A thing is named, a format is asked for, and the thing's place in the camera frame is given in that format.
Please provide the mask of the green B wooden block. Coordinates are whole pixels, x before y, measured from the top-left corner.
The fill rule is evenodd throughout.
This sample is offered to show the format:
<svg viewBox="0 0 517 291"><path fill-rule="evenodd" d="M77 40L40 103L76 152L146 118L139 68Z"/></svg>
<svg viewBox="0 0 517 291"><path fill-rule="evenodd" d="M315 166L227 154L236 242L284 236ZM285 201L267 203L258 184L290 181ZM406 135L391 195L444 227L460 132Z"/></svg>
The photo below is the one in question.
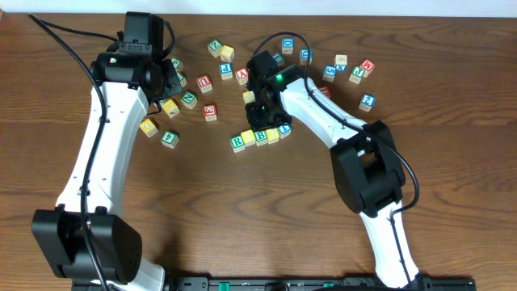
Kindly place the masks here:
<svg viewBox="0 0 517 291"><path fill-rule="evenodd" d="M256 131L254 132L254 139L256 146L263 146L268 143L267 134L265 131Z"/></svg>

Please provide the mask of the yellow O wooden block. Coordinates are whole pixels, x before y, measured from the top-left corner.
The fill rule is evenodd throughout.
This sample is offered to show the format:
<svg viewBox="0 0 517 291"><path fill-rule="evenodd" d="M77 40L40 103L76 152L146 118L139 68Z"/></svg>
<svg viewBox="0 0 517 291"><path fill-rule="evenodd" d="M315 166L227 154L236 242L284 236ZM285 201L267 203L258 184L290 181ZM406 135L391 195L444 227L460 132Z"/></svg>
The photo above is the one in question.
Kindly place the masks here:
<svg viewBox="0 0 517 291"><path fill-rule="evenodd" d="M256 143L254 131L252 129L241 132L241 138L246 147L252 146Z"/></svg>

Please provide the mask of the blue T wooden block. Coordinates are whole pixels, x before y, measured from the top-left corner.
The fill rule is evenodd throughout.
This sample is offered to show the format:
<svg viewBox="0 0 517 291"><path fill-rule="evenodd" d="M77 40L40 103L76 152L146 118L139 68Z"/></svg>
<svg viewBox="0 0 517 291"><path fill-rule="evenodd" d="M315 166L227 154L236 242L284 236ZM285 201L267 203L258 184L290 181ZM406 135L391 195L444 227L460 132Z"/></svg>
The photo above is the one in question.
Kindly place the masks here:
<svg viewBox="0 0 517 291"><path fill-rule="evenodd" d="M278 131L280 134L280 138L284 139L285 137L291 134L292 127L289 124L284 124L278 127Z"/></svg>

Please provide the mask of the green R wooden block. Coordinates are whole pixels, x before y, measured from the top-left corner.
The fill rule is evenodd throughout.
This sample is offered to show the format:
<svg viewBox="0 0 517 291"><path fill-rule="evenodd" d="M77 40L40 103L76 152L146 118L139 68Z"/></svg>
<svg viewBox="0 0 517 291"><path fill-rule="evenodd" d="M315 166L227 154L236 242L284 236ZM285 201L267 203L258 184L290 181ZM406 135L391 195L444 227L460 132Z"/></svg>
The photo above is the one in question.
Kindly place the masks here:
<svg viewBox="0 0 517 291"><path fill-rule="evenodd" d="M246 148L246 144L241 136L231 137L230 143L234 153L243 151Z"/></svg>

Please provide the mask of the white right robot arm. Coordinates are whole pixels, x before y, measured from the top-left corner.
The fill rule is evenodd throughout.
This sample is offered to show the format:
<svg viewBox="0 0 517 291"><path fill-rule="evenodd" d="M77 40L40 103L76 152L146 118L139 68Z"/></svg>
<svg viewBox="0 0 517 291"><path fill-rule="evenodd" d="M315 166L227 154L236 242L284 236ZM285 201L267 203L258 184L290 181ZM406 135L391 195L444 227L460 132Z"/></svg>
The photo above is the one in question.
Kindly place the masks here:
<svg viewBox="0 0 517 291"><path fill-rule="evenodd" d="M389 288L401 289L419 274L401 215L402 188L413 176L397 152L389 128L368 124L343 111L306 78L301 68L276 64L246 65L247 83L256 100L246 105L252 129L289 125L298 119L330 151L334 182L345 205L359 214L372 245L376 275Z"/></svg>

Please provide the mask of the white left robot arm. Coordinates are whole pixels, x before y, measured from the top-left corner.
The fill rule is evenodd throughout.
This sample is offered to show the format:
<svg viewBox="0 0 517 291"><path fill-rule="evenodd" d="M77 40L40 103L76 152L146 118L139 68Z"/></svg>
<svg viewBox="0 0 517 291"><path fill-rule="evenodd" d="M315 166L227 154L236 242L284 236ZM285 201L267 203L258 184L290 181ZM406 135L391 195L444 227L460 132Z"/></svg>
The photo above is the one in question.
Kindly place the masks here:
<svg viewBox="0 0 517 291"><path fill-rule="evenodd" d="M124 30L84 66L90 116L78 158L54 209L38 209L32 233L55 276L75 290L167 290L164 267L142 254L141 235L123 219L132 148L151 103L182 91L157 15L129 12Z"/></svg>

